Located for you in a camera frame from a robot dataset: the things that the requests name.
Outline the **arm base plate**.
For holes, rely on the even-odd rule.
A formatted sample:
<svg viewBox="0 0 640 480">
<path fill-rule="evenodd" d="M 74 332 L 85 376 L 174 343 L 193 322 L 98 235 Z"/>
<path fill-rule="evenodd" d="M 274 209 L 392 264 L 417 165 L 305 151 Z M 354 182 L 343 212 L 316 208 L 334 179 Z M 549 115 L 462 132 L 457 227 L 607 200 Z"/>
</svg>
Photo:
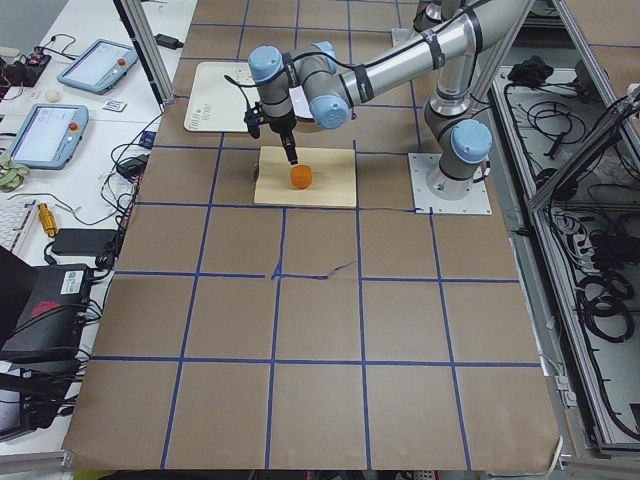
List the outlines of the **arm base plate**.
<svg viewBox="0 0 640 480">
<path fill-rule="evenodd" d="M 409 172 L 414 210 L 419 214 L 481 215 L 492 214 L 482 171 L 471 179 L 452 180 L 440 170 L 440 154 L 409 153 Z"/>
<path fill-rule="evenodd" d="M 415 37 L 416 32 L 413 29 L 392 28 L 390 30 L 391 42 L 393 47 L 397 47 L 404 42 Z"/>
</svg>

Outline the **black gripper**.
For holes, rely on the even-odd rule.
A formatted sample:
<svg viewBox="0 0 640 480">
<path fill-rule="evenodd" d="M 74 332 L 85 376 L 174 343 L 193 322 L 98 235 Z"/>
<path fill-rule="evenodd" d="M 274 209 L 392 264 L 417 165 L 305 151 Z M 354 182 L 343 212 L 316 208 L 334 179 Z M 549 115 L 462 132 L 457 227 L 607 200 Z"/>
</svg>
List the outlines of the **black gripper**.
<svg viewBox="0 0 640 480">
<path fill-rule="evenodd" d="M 296 143 L 293 136 L 293 130 L 296 126 L 296 115 L 294 112 L 287 112 L 285 115 L 274 117 L 271 115 L 264 115 L 265 121 L 269 128 L 280 135 L 282 147 L 285 151 L 286 158 L 290 165 L 297 165 L 298 154 L 296 150 Z"/>
</svg>

